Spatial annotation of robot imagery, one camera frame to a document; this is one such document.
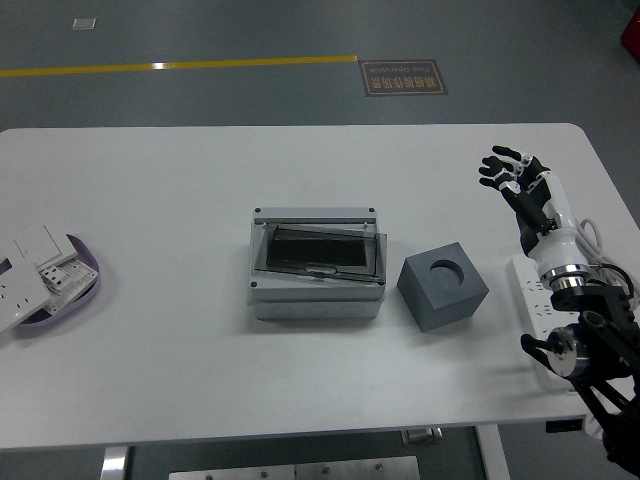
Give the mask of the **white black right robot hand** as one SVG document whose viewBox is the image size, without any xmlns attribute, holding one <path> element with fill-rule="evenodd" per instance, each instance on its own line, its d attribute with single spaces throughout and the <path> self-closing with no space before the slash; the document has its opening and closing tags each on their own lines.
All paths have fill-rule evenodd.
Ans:
<svg viewBox="0 0 640 480">
<path fill-rule="evenodd" d="M 534 155 L 494 146 L 482 159 L 481 185 L 498 191 L 515 213 L 523 253 L 550 283 L 560 274 L 587 270 L 578 246 L 578 223 L 560 177 Z"/>
</svg>

